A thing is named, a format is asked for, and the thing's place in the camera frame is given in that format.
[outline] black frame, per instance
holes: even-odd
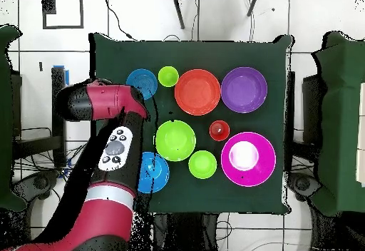
[[[83,29],[83,0],[80,0],[80,25],[79,26],[47,26],[47,14],[55,14],[56,10],[53,8],[52,10],[46,9],[47,0],[42,0],[42,17],[43,17],[43,29],[51,30],[51,29]]]

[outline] dark green tablecloth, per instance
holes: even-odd
[[[204,116],[190,116],[183,112],[174,98],[174,88],[158,84],[155,100],[158,125],[168,120],[188,123],[197,138],[196,150],[212,152],[218,161],[215,174],[207,180],[194,178],[187,167],[188,159],[170,166],[170,180],[150,202],[151,212],[254,212],[284,214],[282,204],[284,99],[286,88],[285,51],[291,36],[283,36],[275,43],[244,42],[177,42],[177,41],[113,41],[94,34],[96,46],[96,77],[115,83],[125,83],[137,68],[146,68],[156,76],[163,66],[174,66],[180,75],[194,68],[213,73],[220,83],[225,75],[239,66],[256,68],[267,80],[266,101],[256,111],[239,114],[228,109],[222,100],[215,110]],[[153,100],[145,102],[151,122],[143,129],[143,151],[153,151],[155,111]],[[209,136],[209,126],[215,120],[227,121],[230,137],[253,131],[264,135],[274,146],[276,168],[265,183],[244,188],[228,180],[220,166],[220,153],[225,142]]]
[[[15,26],[0,26],[0,208],[14,211],[26,208],[26,202],[11,191],[14,119],[11,68],[7,49],[20,35],[21,32]]]
[[[322,102],[323,146],[318,176],[323,187],[312,197],[327,216],[365,212],[365,188],[356,181],[360,84],[365,82],[365,43],[332,32],[314,53],[328,91]]]

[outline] blue bowl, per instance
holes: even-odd
[[[153,179],[153,193],[165,187],[170,177],[168,163],[159,154],[146,151],[142,154],[142,164],[140,167],[140,181],[138,191],[150,193]]]
[[[157,91],[157,78],[155,74],[144,68],[139,68],[130,73],[125,84],[136,87],[142,93],[145,100],[151,98]]]

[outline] small green bowl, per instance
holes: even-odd
[[[189,159],[189,171],[198,179],[208,179],[217,170],[217,159],[206,150],[199,150]]]
[[[166,121],[156,133],[157,152],[168,161],[178,162],[192,154],[196,138],[192,128],[185,122]]]
[[[159,82],[167,88],[174,86],[178,82],[178,79],[179,73],[176,68],[172,66],[164,66],[158,72]]]

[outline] chair leg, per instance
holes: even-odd
[[[251,16],[252,11],[254,10],[255,4],[256,4],[256,0],[252,0],[252,3],[250,5],[250,8],[248,9],[248,12],[247,12],[247,17],[250,17]]]
[[[184,25],[183,15],[181,15],[179,0],[174,0],[174,4],[175,4],[176,12],[178,13],[181,29],[183,30],[185,28],[185,25]]]

